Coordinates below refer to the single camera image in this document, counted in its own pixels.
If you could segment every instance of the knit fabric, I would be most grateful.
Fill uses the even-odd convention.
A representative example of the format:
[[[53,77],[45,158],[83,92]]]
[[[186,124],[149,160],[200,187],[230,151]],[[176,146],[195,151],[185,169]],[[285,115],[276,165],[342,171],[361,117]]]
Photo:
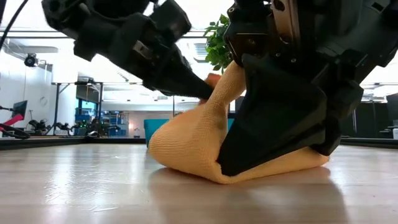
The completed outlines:
[[[245,88],[244,70],[231,63],[206,103],[178,115],[151,137],[149,152],[154,159],[166,167],[219,184],[309,169],[328,162],[328,157],[305,147],[234,177],[223,175],[216,160],[228,131],[228,105]]]

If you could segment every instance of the wooden floor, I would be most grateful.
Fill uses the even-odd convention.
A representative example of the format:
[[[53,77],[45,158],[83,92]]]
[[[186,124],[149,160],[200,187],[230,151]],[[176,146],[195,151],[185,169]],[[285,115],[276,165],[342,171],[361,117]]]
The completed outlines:
[[[0,152],[1,224],[398,223],[398,150],[236,185],[164,169],[143,145]]]

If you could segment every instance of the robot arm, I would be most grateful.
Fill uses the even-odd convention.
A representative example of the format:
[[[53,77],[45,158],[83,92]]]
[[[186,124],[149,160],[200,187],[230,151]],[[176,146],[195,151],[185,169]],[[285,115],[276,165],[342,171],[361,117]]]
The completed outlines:
[[[149,17],[149,0],[42,4],[48,24],[76,40],[75,55],[101,54],[166,95],[211,95],[175,45],[191,24],[174,0]],[[235,0],[228,16],[224,40],[247,92],[220,149],[224,175],[305,146],[330,155],[359,84],[398,49],[398,0]]]

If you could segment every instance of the green plant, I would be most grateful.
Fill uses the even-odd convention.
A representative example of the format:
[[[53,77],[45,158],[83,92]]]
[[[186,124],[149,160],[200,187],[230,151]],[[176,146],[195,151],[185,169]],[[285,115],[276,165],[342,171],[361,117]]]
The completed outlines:
[[[214,71],[221,69],[222,73],[224,73],[224,69],[232,61],[231,52],[223,40],[228,25],[228,17],[221,15],[217,22],[210,23],[210,26],[206,28],[204,34],[204,36],[206,36],[209,32],[213,33],[206,41],[206,51],[208,55],[205,60],[214,65]]]

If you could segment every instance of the computer screen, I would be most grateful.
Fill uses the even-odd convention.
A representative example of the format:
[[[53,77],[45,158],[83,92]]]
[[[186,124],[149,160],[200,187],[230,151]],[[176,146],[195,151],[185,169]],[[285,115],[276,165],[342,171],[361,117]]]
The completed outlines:
[[[14,110],[12,112],[12,117],[15,117],[16,115],[20,114],[25,119],[26,107],[27,107],[27,100],[14,103],[14,106],[12,107],[12,109]]]

